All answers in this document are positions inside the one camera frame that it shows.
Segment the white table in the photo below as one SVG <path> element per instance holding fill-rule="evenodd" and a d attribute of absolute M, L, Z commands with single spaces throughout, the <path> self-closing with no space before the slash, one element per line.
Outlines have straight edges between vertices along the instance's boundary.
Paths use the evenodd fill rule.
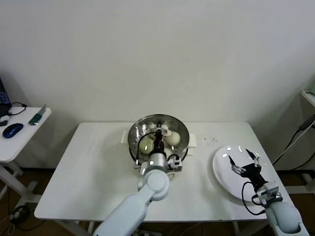
<path fill-rule="evenodd" d="M 311 94 L 308 90 L 303 90 L 301 95 L 312 105 L 315 107 L 315 95 Z M 306 181 L 306 185 L 300 186 L 286 186 L 286 190 L 289 194 L 305 194 L 305 193 L 313 193 L 315 195 L 315 179 L 309 174 L 302 174 L 302 177 Z"/>
<path fill-rule="evenodd" d="M 22 109 L 23 108 L 21 107 L 12 107 L 10 112 L 15 114 Z M 28 202 L 38 203 L 41 196 L 32 193 L 37 185 L 37 182 L 32 181 L 28 187 L 25 187 L 15 178 L 17 175 L 22 175 L 23 171 L 14 162 L 16 156 L 51 114 L 50 108 L 47 108 L 38 125 L 28 125 L 30 119 L 39 110 L 40 108 L 37 107 L 27 107 L 22 113 L 16 116 L 11 116 L 7 126 L 0 127 L 0 179 L 7 184 L 0 192 L 0 199 L 6 193 L 7 186 L 10 186 L 14 191 L 22 196 L 16 205 L 17 207 Z M 10 139 L 4 138 L 2 136 L 4 129 L 15 123 L 22 123 L 24 125 L 23 129 Z M 3 166 L 9 167 L 14 171 L 14 174 L 11 175 L 10 172 L 8 172 Z"/>
<path fill-rule="evenodd" d="M 284 201 L 293 204 L 256 135 L 245 122 L 188 122 L 196 134 L 194 155 L 170 182 L 169 194 L 152 202 L 145 222 L 239 221 L 266 219 L 246 211 L 241 200 L 228 194 L 212 170 L 215 152 L 226 145 L 241 145 L 260 154 L 267 163 L 266 180 L 274 180 Z M 120 144 L 132 123 L 82 123 L 54 172 L 35 216 L 54 219 L 76 235 L 89 235 L 72 221 L 103 221 L 129 194 L 137 192 L 138 170 L 126 145 Z M 250 206 L 254 212 L 259 206 Z M 250 234 L 248 228 L 244 235 Z"/>

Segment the laptop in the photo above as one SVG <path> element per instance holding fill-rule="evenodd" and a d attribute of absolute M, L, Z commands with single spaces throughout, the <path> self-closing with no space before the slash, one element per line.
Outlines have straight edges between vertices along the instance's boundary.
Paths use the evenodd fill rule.
<path fill-rule="evenodd" d="M 8 111 L 10 110 L 10 108 L 11 102 L 5 92 L 3 83 L 0 78 L 0 119 L 1 117 L 8 115 Z"/>

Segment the white wall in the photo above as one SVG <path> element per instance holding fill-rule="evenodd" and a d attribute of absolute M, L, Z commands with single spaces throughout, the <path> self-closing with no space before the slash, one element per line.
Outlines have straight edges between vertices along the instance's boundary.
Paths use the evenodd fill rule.
<path fill-rule="evenodd" d="M 19 162 L 55 167 L 78 123 L 153 113 L 249 121 L 275 158 L 306 115 L 298 94 L 315 71 L 314 9 L 313 0 L 2 0 L 11 100 L 53 110 Z M 282 168 L 301 163 L 290 155 Z"/>

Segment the table leg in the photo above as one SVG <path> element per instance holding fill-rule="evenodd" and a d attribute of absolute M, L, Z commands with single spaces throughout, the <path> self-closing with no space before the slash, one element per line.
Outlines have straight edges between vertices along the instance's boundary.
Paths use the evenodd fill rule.
<path fill-rule="evenodd" d="M 15 192 L 22 197 L 32 200 L 35 198 L 35 194 L 28 188 L 21 184 L 13 175 L 11 175 L 3 166 L 0 166 L 0 179 L 6 183 Z"/>
<path fill-rule="evenodd" d="M 93 228 L 94 228 L 94 221 L 90 221 L 89 228 L 88 228 L 88 233 L 89 234 L 93 233 Z"/>
<path fill-rule="evenodd" d="M 23 171 L 20 169 L 20 167 L 15 163 L 15 161 L 11 161 L 9 163 L 6 163 L 6 166 L 9 167 L 14 172 L 18 173 L 19 176 L 23 175 Z"/>
<path fill-rule="evenodd" d="M 302 174 L 302 176 L 307 184 L 300 186 L 285 186 L 288 194 L 313 193 L 315 195 L 315 178 L 312 179 L 309 174 Z"/>
<path fill-rule="evenodd" d="M 267 220 L 253 221 L 244 229 L 242 229 L 236 236 L 251 236 L 265 228 L 267 225 L 268 225 Z"/>
<path fill-rule="evenodd" d="M 240 234 L 240 228 L 238 228 L 237 221 L 232 221 L 232 224 L 233 224 L 233 229 L 234 229 L 235 235 L 239 235 Z"/>
<path fill-rule="evenodd" d="M 75 236 L 91 236 L 91 234 L 86 232 L 81 226 L 75 223 L 75 221 L 56 220 L 55 222 Z"/>
<path fill-rule="evenodd" d="M 13 177 L 16 177 L 18 175 L 18 173 L 14 172 L 13 173 Z M 0 192 L 0 200 L 3 198 L 3 196 L 5 195 L 5 193 L 7 192 L 8 190 L 8 185 L 6 184 L 3 189 L 1 190 Z"/>

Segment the floor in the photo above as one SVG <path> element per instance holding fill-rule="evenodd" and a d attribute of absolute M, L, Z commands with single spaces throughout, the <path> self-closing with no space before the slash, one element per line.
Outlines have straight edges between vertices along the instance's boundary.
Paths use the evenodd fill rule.
<path fill-rule="evenodd" d="M 24 185 L 27 185 L 31 180 L 37 180 L 39 185 L 35 189 L 36 194 L 42 194 L 47 186 L 49 179 L 51 178 L 52 171 L 25 171 L 22 177 L 18 177 L 19 181 Z M 285 185 L 302 185 L 305 184 L 303 178 L 297 174 L 280 174 Z M 2 189 L 4 183 L 0 181 L 0 189 Z M 13 191 L 9 192 L 10 201 L 9 208 L 12 211 L 13 207 L 17 203 L 19 196 Z M 291 198 L 299 209 L 305 226 L 310 232 L 315 232 L 314 216 L 315 216 L 315 196 L 313 194 L 304 195 L 291 195 Z M 36 205 L 29 205 L 30 209 L 34 209 Z M 8 194 L 6 194 L 0 201 L 0 221 L 8 216 Z M 41 221 L 37 220 L 32 214 L 21 227 L 24 229 L 32 228 Z M 249 222 L 241 222 L 240 228 L 245 227 Z M 8 219 L 0 223 L 0 236 L 7 236 L 7 227 L 10 225 Z M 85 222 L 80 222 L 82 227 L 88 227 Z M 150 230 L 162 233 L 163 236 L 168 236 L 172 229 L 175 229 L 171 236 L 180 236 L 188 228 L 196 225 L 196 223 L 184 223 L 184 224 L 172 224 L 172 223 L 144 223 L 140 226 L 143 230 Z M 19 229 L 15 229 L 15 236 L 71 236 L 67 230 L 56 224 L 54 221 L 46 221 L 38 227 L 29 232 L 24 232 Z M 219 222 L 219 223 L 200 223 L 185 233 L 185 236 L 211 236 L 211 235 L 224 235 L 233 236 L 234 231 L 231 222 Z M 256 236 L 273 236 L 273 232 L 269 226 L 255 234 Z"/>

